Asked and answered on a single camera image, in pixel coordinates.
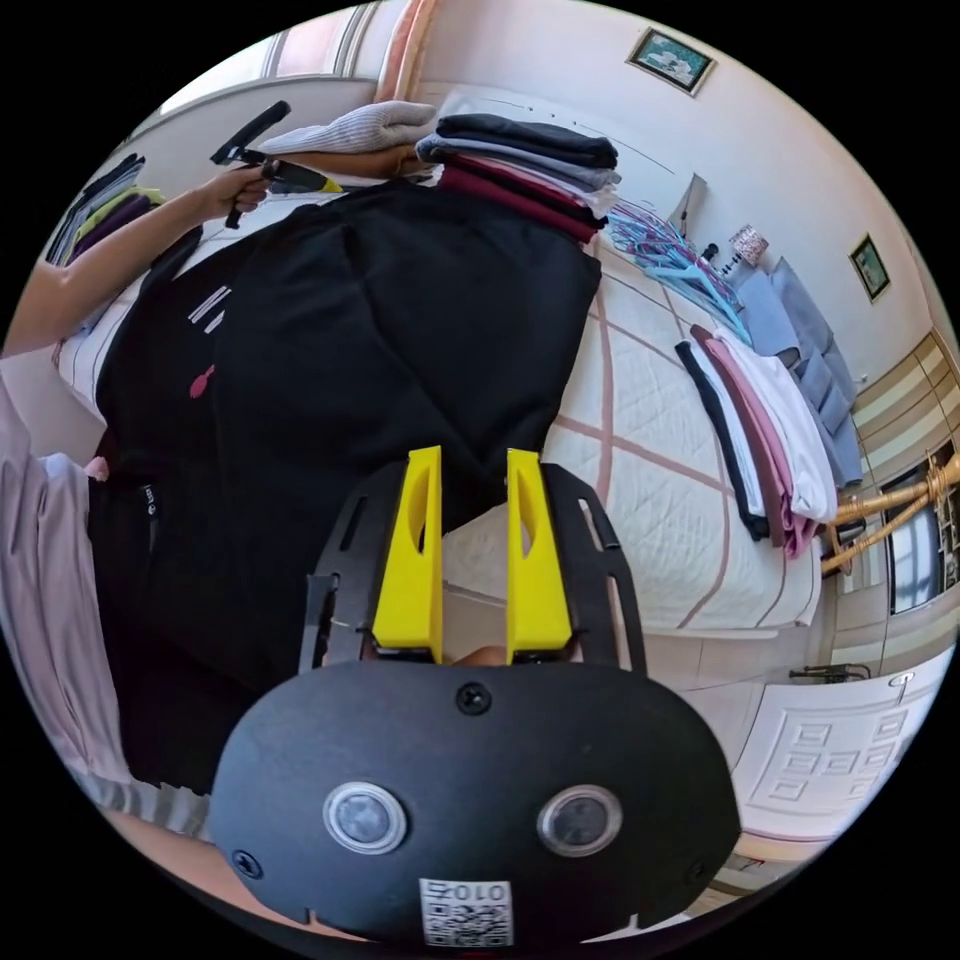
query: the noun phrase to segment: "qr code sticker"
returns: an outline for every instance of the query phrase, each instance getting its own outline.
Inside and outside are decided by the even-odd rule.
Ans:
[[[513,946],[513,900],[505,881],[421,880],[420,907],[429,947]]]

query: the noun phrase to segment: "hand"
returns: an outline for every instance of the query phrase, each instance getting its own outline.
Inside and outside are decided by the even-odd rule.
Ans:
[[[266,195],[267,181],[259,167],[227,170],[196,190],[204,221],[226,217],[234,206],[240,213],[250,213]]]
[[[110,467],[103,457],[94,457],[94,459],[83,468],[83,472],[88,477],[93,477],[94,480],[100,483],[105,483],[110,478]]]

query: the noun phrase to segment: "picture frame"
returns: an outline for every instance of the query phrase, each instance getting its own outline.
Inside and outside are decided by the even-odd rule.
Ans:
[[[880,259],[870,234],[867,234],[854,248],[853,253],[850,254],[850,262],[853,264],[853,269],[857,271],[857,276],[870,302],[874,303],[889,288],[890,274],[887,273],[887,268]]]
[[[650,27],[627,57],[627,63],[695,97],[716,61],[689,43]]]

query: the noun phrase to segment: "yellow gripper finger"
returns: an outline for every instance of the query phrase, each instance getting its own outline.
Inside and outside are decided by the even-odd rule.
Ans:
[[[443,663],[440,448],[413,450],[384,566],[373,635],[384,652]]]
[[[559,654],[572,627],[535,453],[507,453],[507,513],[507,663],[517,655]]]

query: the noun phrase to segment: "red logo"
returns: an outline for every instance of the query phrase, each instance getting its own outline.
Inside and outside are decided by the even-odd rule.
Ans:
[[[216,369],[216,367],[211,367],[206,373],[201,373],[200,376],[190,384],[191,400],[197,400],[203,396],[204,391],[207,389],[207,383]]]

